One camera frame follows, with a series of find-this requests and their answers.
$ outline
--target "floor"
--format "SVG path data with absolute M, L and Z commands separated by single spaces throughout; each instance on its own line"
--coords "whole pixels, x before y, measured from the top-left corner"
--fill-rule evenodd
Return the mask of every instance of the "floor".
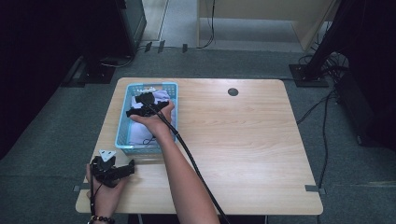
M 187 44 L 189 48 L 197 47 L 196 18 L 197 0 L 169 0 L 160 39 L 153 41 L 153 46 L 159 46 L 161 40 L 165 41 L 166 47 L 181 48 L 183 44 Z M 200 23 L 200 46 L 204 46 L 211 34 L 210 21 L 201 19 Z M 214 19 L 214 27 L 215 40 L 207 49 L 304 52 L 291 27 L 291 21 Z M 322 38 L 326 27 L 327 23 L 320 30 L 318 39 Z

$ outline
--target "human hand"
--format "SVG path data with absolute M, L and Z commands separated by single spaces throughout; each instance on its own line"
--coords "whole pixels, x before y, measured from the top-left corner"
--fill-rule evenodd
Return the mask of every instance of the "human hand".
M 161 110 L 161 113 L 165 116 L 166 120 L 170 123 L 171 122 L 171 112 L 175 108 L 174 103 L 169 100 L 169 105 L 164 107 Z M 131 115 L 129 117 L 135 122 L 141 123 L 145 125 L 148 130 L 154 135 L 156 138 L 159 137 L 167 137 L 170 135 L 169 127 L 158 117 L 158 115 L 154 115 L 151 117 L 141 117 L 138 115 Z
M 116 211 L 120 201 L 122 190 L 128 182 L 128 177 L 122 178 L 116 187 L 109 188 L 99 183 L 94 177 L 91 180 L 91 166 L 87 164 L 86 174 L 88 182 L 93 181 L 93 194 L 95 197 L 95 214 L 99 217 L 111 217 Z M 87 196 L 90 198 L 91 193 L 88 191 Z

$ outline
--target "cloth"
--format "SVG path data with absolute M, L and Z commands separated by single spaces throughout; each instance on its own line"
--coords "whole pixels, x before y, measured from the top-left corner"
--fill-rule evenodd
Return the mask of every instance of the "cloth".
M 170 96 L 167 91 L 155 91 L 152 93 L 155 98 L 155 104 L 158 104 L 159 101 L 167 102 L 170 100 Z M 132 97 L 131 107 L 133 108 L 141 108 L 142 104 L 137 103 L 135 98 Z M 176 125 L 176 110 L 173 109 L 171 112 L 171 124 L 175 127 Z M 129 131 L 129 144 L 132 146 L 136 145 L 157 145 L 157 141 L 151 132 L 146 128 L 145 125 L 137 122 L 133 122 Z

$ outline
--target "blue plastic basket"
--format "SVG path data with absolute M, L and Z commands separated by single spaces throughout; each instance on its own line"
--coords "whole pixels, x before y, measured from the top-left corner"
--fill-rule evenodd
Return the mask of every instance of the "blue plastic basket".
M 155 88 L 156 90 L 167 91 L 172 102 L 175 104 L 175 128 L 177 129 L 177 84 L 175 82 L 160 82 L 160 83 L 132 83 L 126 87 L 124 102 L 120 113 L 119 128 L 117 129 L 117 136 L 115 145 L 121 149 L 125 154 L 150 154 L 161 153 L 159 145 L 130 145 L 130 133 L 133 120 L 126 117 L 125 112 L 131 108 L 132 97 L 139 95 L 141 91 Z

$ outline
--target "bracelet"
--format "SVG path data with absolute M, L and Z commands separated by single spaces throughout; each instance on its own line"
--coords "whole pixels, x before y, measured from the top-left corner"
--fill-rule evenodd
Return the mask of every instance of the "bracelet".
M 116 220 L 114 220 L 111 217 L 91 216 L 90 224 L 92 224 L 94 221 L 104 221 L 104 222 L 108 222 L 108 224 L 116 223 Z

